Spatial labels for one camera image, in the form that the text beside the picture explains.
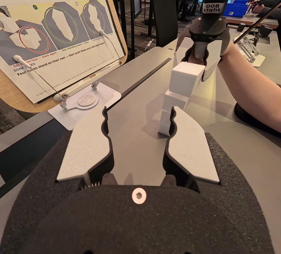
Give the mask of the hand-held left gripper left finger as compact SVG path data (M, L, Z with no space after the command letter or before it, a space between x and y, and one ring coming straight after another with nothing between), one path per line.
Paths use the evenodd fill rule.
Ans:
M107 121L106 106L96 106L80 119L70 136L58 182L82 178L86 186L93 186L111 172L114 156Z

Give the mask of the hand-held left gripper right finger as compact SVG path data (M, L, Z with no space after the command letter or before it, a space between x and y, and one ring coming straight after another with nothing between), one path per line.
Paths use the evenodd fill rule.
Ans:
M202 127L182 109L171 109L169 138L163 168L175 177L176 185L197 188L196 180L219 184L220 179Z

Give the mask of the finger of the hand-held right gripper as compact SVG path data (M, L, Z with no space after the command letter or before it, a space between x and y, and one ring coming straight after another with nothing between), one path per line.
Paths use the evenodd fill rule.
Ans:
M206 66L202 76L202 82L205 82L216 69L220 61L220 52L222 47L222 40L215 40L207 45L207 58L205 60Z
M193 46L194 42L191 39L190 27L186 27L184 31L178 37L176 51L175 51L175 63L180 63L185 57L185 53Z

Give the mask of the person's right forearm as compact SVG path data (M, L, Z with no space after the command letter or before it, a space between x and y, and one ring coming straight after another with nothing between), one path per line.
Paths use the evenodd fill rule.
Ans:
M280 133L280 87L255 69L231 41L218 68L236 102L255 119Z

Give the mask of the person's right hand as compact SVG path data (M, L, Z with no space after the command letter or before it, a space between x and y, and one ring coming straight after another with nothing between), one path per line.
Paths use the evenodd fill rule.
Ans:
M198 65L205 65L204 60L195 58L195 49L192 49L192 52L188 58L188 62Z

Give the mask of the blue plastic bin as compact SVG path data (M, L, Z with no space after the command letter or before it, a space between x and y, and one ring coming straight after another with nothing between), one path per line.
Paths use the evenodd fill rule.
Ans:
M239 17L242 18L248 10L248 0L234 0L233 3L227 3L223 13L224 17Z

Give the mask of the black office chair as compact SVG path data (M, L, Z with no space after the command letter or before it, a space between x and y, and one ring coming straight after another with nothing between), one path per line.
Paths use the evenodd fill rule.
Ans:
M178 36L176 0L152 0L156 46L165 47Z

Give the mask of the black wrist rest pad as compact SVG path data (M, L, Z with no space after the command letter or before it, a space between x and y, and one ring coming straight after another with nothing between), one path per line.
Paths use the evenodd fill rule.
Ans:
M267 125L263 124L262 122L255 119L253 116L251 116L249 113L247 113L241 106L236 103L234 106L234 115L244 122L247 125L250 125L254 127L255 129L259 129L263 132L269 133L273 136L281 138L281 133L277 132L276 130L268 127Z

